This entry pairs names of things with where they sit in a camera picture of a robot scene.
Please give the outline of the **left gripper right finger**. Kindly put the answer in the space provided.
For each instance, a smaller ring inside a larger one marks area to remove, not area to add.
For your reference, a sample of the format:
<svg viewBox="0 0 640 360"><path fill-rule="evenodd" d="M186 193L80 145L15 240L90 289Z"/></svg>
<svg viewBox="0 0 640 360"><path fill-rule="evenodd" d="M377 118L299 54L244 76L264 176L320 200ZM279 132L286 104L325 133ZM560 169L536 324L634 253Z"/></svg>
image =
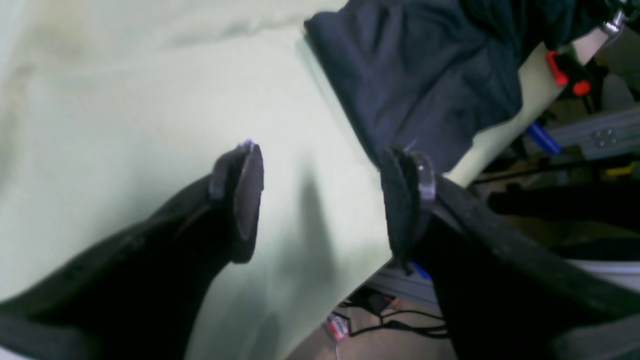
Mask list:
<svg viewBox="0 0 640 360"><path fill-rule="evenodd" d="M637 360L638 292L529 239L426 155L389 146L381 186L393 259L429 275L460 360Z"/></svg>

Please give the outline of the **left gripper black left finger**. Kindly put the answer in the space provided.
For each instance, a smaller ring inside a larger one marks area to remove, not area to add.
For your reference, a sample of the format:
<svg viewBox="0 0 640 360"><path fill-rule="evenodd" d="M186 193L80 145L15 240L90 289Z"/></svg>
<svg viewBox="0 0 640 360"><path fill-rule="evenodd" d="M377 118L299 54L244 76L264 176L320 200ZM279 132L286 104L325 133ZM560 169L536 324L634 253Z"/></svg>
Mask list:
<svg viewBox="0 0 640 360"><path fill-rule="evenodd" d="M1 303L1 348L33 360L182 360L210 284L252 259L265 166L247 140L149 218Z"/></svg>

